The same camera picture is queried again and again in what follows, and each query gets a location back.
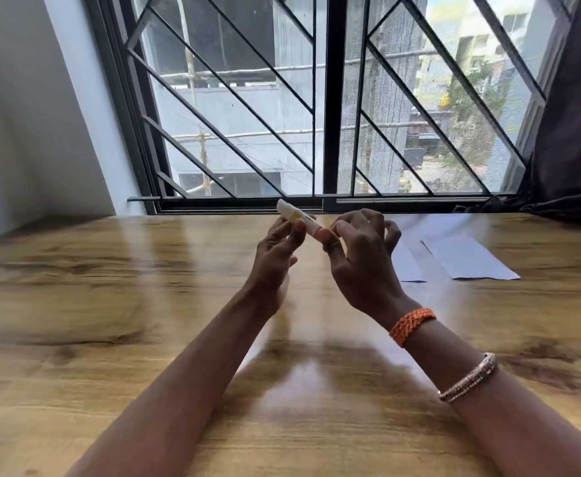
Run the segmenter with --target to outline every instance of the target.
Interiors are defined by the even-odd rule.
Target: forearm
[[[405,348],[440,391],[484,357],[437,320]],[[581,432],[501,369],[451,405],[504,475],[581,476]]]
[[[181,475],[267,316],[239,292],[72,467],[70,476]]]

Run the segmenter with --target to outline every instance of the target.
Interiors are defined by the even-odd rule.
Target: sheet of paper
[[[452,279],[520,279],[472,238],[425,239],[422,243]]]
[[[392,264],[394,264],[399,281],[419,283],[427,281],[422,277],[421,268],[403,241],[399,241],[392,252]]]

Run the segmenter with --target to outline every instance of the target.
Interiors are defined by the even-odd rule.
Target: white tube
[[[297,219],[301,219],[306,224],[306,232],[320,243],[326,243],[332,237],[336,237],[328,228],[325,228],[312,217],[308,216],[304,211],[296,208],[283,199],[277,201],[277,212],[289,221],[294,222]]]

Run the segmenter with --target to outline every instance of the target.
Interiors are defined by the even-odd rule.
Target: orange bracelet
[[[390,337],[398,343],[398,346],[403,348],[413,331],[429,319],[436,319],[436,315],[429,308],[409,312],[398,320],[394,328],[390,330]]]

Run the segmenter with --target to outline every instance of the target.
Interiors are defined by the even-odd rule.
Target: wrist
[[[276,312],[274,294],[266,294],[262,288],[250,285],[248,282],[239,289],[232,302],[251,313],[253,317],[269,319]]]
[[[383,328],[390,331],[403,316],[420,308],[422,306],[418,301],[402,293],[390,298],[380,311],[370,316]]]

